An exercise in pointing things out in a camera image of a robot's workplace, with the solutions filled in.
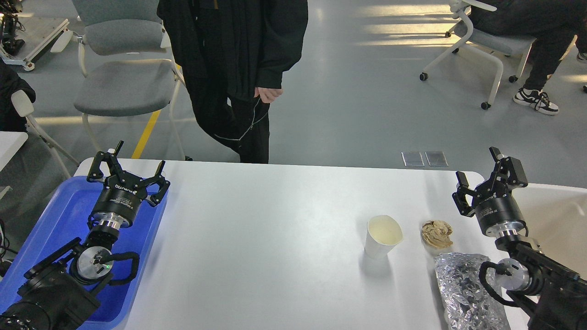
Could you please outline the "standing person's hand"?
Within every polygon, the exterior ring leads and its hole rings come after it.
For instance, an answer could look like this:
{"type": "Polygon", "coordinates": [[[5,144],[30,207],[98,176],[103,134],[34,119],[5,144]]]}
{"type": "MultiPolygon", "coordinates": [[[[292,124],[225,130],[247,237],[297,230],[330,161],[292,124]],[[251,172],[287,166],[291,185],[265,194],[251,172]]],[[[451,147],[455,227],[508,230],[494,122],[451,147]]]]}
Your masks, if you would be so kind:
{"type": "Polygon", "coordinates": [[[260,98],[263,103],[272,103],[284,92],[283,88],[262,88],[255,87],[255,98],[260,98]]]}

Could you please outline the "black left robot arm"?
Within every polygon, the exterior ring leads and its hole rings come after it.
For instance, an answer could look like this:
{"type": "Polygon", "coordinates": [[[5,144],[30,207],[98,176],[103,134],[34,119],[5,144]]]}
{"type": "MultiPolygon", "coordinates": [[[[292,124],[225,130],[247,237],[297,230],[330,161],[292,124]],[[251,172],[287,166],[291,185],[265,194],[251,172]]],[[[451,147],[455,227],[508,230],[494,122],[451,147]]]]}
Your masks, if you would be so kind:
{"type": "Polygon", "coordinates": [[[123,142],[61,184],[1,282],[3,330],[106,330],[128,313],[167,201],[123,169],[123,142]]]}

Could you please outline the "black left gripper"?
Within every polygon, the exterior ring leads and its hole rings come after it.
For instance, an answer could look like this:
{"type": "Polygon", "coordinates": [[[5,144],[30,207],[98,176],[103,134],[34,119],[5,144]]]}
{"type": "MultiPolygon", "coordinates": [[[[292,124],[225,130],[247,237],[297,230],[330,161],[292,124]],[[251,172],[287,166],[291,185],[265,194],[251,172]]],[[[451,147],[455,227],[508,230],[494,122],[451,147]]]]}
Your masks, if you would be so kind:
{"type": "Polygon", "coordinates": [[[165,160],[160,161],[155,175],[141,178],[130,172],[124,172],[117,155],[123,140],[120,140],[113,152],[98,151],[90,166],[87,182],[102,182],[103,190],[89,215],[89,228],[109,226],[112,228],[129,228],[134,225],[140,205],[147,201],[151,207],[161,203],[170,182],[163,176],[165,160]],[[110,175],[104,176],[101,163],[106,163],[110,175]],[[156,185],[159,190],[149,195],[148,188],[156,185]]]}

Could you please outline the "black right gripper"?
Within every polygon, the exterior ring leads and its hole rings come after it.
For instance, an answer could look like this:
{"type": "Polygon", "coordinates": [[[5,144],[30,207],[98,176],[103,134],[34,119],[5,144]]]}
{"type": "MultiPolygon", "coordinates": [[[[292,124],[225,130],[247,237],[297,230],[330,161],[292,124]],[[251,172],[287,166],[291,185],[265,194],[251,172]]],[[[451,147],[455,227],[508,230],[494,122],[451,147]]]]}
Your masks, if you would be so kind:
{"type": "Polygon", "coordinates": [[[490,148],[490,153],[495,161],[490,179],[472,190],[465,173],[457,171],[458,184],[452,197],[461,215],[476,216],[482,234],[497,237],[502,231],[526,228],[526,221],[512,196],[512,190],[527,187],[529,182],[519,159],[505,156],[495,147],[490,148]],[[472,205],[467,201],[467,196],[472,197],[472,205]]]}

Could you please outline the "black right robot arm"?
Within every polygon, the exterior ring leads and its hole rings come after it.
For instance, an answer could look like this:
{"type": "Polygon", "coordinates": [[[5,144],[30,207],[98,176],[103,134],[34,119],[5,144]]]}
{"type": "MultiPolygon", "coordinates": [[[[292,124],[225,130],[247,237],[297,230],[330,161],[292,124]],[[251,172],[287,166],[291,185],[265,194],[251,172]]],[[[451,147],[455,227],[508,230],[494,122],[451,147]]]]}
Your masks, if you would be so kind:
{"type": "Polygon", "coordinates": [[[512,196],[528,186],[519,159],[491,147],[494,168],[488,180],[471,189],[467,176],[458,171],[453,201],[466,217],[476,217],[487,237],[508,257],[482,263],[479,280],[495,301],[520,308],[530,318],[530,330],[584,330],[587,327],[586,282],[578,272],[554,261],[536,240],[520,234],[527,228],[512,196]]]}

